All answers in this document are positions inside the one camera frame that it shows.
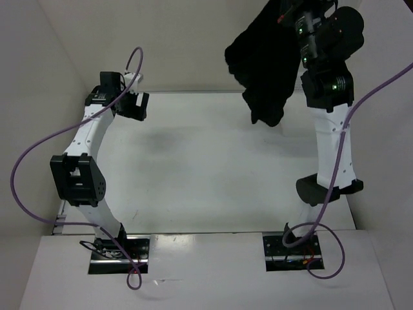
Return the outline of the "black shorts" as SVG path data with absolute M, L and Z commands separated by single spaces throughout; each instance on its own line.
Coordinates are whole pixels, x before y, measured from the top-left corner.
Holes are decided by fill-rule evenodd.
M 295 30 L 278 23 L 290 1 L 271 0 L 225 49 L 228 71 L 245 88 L 253 124 L 277 126 L 293 94 L 301 55 Z

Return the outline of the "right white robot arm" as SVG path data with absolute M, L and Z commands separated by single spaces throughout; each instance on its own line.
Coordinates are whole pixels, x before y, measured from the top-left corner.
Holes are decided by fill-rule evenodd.
M 306 234 L 288 229 L 283 236 L 284 249 L 297 254 L 320 224 L 330 202 L 363 189 L 352 166 L 354 79 L 346 61 L 365 42 L 364 20 L 356 9 L 338 6 L 337 1 L 291 1 L 278 22 L 295 30 L 305 69 L 301 85 L 317 139 L 318 171 L 299 179 L 296 190 L 304 203 L 321 206 L 320 213 L 308 222 Z

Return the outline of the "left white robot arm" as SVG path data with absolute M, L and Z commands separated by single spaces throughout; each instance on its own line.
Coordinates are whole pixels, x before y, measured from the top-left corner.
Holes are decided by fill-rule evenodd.
M 85 99 L 86 124 L 78 128 L 64 153 L 50 160 L 59 197 L 96 225 L 96 239 L 87 246 L 108 259 L 124 257 L 129 242 L 122 223 L 105 200 L 106 180 L 96 159 L 116 116 L 145 120 L 149 95 L 138 91 L 142 78 L 142 74 L 131 72 L 101 72 L 100 84 Z

